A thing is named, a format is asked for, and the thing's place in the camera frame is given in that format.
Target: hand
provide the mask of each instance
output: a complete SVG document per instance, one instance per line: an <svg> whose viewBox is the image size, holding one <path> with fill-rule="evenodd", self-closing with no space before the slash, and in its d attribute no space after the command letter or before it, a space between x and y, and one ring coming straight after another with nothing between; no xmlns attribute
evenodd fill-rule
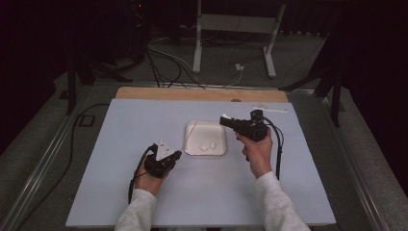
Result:
<svg viewBox="0 0 408 231"><path fill-rule="evenodd" d="M159 193L160 187L162 186L168 174L163 178L157 178L150 175L149 173L146 173L147 171L146 169L144 169L145 161L146 159L144 158L143 163L141 163L140 165L139 172L137 173L137 176L140 176L135 180L135 189L145 190L156 196Z"/></svg>
<svg viewBox="0 0 408 231"><path fill-rule="evenodd" d="M270 152L272 150L272 138L270 129L267 136L258 142L255 142L245 136L236 133L238 140L244 144L243 155L248 157L252 173L258 179L265 173L272 171L270 166Z"/></svg>

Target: white cable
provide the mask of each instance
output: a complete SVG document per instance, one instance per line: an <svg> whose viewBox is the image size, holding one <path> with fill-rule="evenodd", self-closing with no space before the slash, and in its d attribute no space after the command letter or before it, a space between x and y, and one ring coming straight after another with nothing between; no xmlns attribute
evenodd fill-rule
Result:
<svg viewBox="0 0 408 231"><path fill-rule="evenodd" d="M229 87L229 86L234 86L234 85L238 84L238 83L241 81L241 79L242 79L242 69L240 70L240 78L238 79L238 81L235 82L234 84L227 85L227 87Z"/></svg>

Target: white table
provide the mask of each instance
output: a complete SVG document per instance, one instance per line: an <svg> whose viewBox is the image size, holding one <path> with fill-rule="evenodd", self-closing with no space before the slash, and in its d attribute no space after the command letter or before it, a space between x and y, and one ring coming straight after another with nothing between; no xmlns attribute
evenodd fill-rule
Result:
<svg viewBox="0 0 408 231"><path fill-rule="evenodd" d="M114 99L71 208L70 227L112 227L127 206L129 181L144 150L164 139L180 148L191 120L218 121L226 113L249 119L252 106L288 110L264 112L285 135L281 184L310 225L335 223L319 174L291 103ZM255 181L242 144L226 129L227 152L218 157L183 154L165 180L153 218L156 227L260 226ZM276 145L272 150L275 166Z"/></svg>

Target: white tray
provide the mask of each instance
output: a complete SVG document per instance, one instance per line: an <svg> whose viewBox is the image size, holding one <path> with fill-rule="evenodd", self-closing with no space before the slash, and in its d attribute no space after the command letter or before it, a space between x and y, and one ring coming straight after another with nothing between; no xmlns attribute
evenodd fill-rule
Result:
<svg viewBox="0 0 408 231"><path fill-rule="evenodd" d="M187 124L187 154L220 156L226 151L225 129L218 122L193 120Z"/></svg>

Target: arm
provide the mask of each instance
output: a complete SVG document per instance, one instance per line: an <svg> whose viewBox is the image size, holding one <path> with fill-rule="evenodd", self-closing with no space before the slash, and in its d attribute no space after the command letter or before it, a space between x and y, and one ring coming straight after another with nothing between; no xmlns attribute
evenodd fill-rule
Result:
<svg viewBox="0 0 408 231"><path fill-rule="evenodd" d="M270 171L257 179L254 185L258 200L263 205L265 229L280 231L309 230L293 202Z"/></svg>
<svg viewBox="0 0 408 231"><path fill-rule="evenodd" d="M267 231L309 230L301 219L293 202L282 191L279 181L270 166L272 139L270 130L262 141L252 141L237 134L244 144L243 155L248 157L252 173L257 178L254 188L264 209L264 224Z"/></svg>
<svg viewBox="0 0 408 231"><path fill-rule="evenodd" d="M165 178L156 178L144 169L144 162L140 165L136 178L132 201L115 227L118 231L140 230L149 231L151 228L153 213L156 209L156 195L159 193Z"/></svg>

